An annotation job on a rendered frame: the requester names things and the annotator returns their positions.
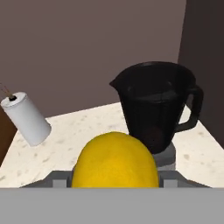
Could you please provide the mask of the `brown wooden cupboard side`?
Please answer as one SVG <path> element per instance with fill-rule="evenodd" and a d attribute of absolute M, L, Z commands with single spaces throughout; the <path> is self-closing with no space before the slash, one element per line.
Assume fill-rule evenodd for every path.
<path fill-rule="evenodd" d="M 17 128 L 0 107 L 0 165 L 4 161 L 16 132 Z"/>

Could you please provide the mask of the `dark brown tall cabinet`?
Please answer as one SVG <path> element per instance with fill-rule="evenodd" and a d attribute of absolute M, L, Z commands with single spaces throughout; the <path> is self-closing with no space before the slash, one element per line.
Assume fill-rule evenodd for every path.
<path fill-rule="evenodd" d="M 224 145 L 224 0 L 186 0 L 178 62 L 204 90 L 200 121 Z"/>

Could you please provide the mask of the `black blender jug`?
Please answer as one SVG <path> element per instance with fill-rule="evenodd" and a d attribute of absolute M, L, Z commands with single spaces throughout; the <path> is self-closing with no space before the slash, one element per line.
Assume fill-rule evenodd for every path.
<path fill-rule="evenodd" d="M 150 61 L 130 66 L 111 82 L 120 98 L 129 134 L 153 154 L 171 144 L 177 132 L 194 128 L 204 93 L 184 66 Z"/>

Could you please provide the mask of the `white reed diffuser bottle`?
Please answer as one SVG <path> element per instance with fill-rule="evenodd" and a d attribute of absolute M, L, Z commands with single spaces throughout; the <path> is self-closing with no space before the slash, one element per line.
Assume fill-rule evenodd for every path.
<path fill-rule="evenodd" d="M 0 106 L 30 146 L 43 143 L 51 134 L 52 126 L 39 112 L 25 92 L 12 93 L 0 83 L 5 94 Z"/>

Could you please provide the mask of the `yellow lemon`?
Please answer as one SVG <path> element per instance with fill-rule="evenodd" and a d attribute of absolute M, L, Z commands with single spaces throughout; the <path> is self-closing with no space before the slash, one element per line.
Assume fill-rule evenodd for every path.
<path fill-rule="evenodd" d="M 133 136 L 109 132 L 90 140 L 77 159 L 72 187 L 159 187 L 158 170 L 149 150 Z"/>

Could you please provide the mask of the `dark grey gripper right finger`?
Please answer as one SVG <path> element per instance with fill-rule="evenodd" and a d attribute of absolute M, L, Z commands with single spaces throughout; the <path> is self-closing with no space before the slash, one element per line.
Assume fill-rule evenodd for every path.
<path fill-rule="evenodd" d="M 205 185 L 186 179 L 178 171 L 159 171 L 158 175 L 159 175 L 159 186 L 163 188 L 205 187 Z"/>

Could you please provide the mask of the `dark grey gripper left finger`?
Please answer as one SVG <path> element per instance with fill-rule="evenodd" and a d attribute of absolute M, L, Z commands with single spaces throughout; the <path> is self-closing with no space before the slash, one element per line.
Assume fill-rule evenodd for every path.
<path fill-rule="evenodd" d="M 72 184 L 73 171 L 51 171 L 44 179 L 26 185 L 26 187 L 69 188 Z"/>

